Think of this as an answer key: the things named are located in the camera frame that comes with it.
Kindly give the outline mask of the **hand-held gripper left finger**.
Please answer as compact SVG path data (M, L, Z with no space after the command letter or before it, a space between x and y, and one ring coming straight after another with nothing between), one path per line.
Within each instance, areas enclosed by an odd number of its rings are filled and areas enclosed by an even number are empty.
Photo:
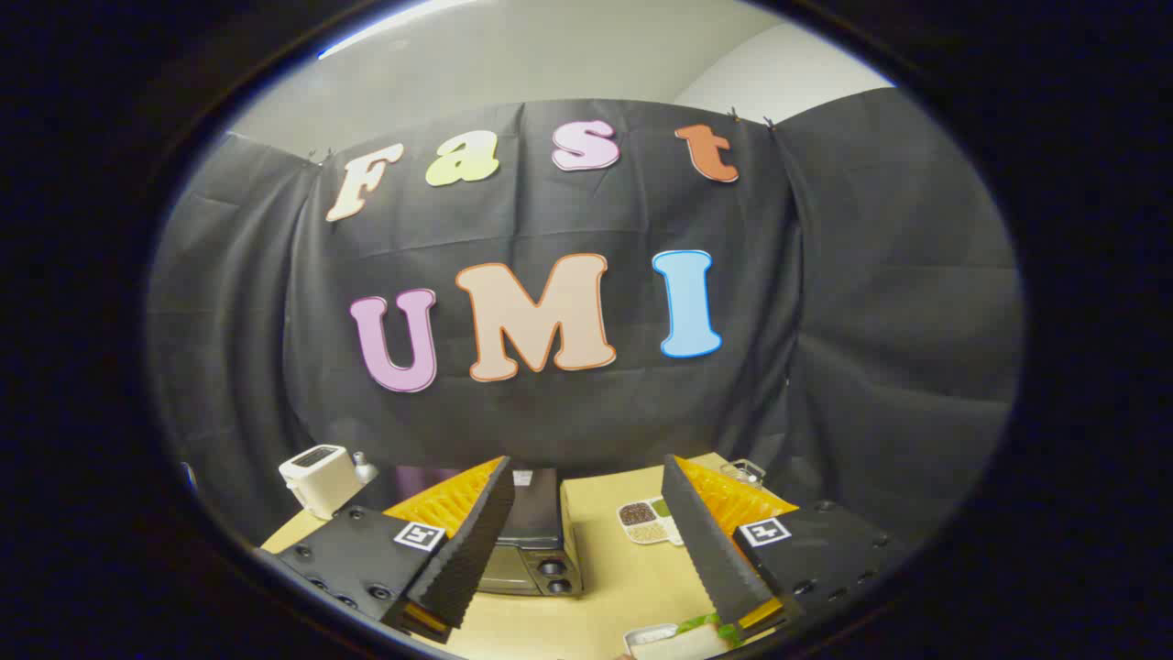
M465 622L514 494L511 460L499 456L385 511L347 504L274 565L381 625L445 644Z

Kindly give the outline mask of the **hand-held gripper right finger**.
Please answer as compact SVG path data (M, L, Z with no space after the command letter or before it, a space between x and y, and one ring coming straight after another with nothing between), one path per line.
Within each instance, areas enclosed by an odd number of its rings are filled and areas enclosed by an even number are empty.
M906 546L847 506L796 506L669 455L662 496L716 614L741 638L838 615L897 571Z

